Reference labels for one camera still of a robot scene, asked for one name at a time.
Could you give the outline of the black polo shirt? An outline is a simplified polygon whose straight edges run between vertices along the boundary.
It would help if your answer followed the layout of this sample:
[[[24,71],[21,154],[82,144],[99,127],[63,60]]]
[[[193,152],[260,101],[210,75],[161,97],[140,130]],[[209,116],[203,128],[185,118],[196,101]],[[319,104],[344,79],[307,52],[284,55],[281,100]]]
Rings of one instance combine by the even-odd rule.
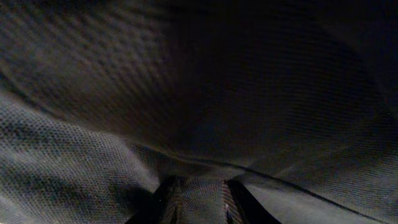
[[[2,1],[1,222],[397,222],[396,1]]]

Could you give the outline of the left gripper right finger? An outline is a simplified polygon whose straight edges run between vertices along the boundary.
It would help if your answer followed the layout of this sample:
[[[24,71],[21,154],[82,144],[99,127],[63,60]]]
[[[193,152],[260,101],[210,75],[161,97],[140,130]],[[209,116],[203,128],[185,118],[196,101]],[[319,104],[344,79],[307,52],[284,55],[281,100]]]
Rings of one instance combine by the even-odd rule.
[[[227,224],[281,224],[238,181],[223,182],[222,199]]]

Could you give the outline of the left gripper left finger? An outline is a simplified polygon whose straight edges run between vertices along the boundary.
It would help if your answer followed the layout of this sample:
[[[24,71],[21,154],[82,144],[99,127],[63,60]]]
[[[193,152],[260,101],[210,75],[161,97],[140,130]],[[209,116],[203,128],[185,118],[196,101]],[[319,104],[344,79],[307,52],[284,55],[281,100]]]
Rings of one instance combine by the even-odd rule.
[[[178,181],[165,179],[146,202],[125,224],[178,223]]]

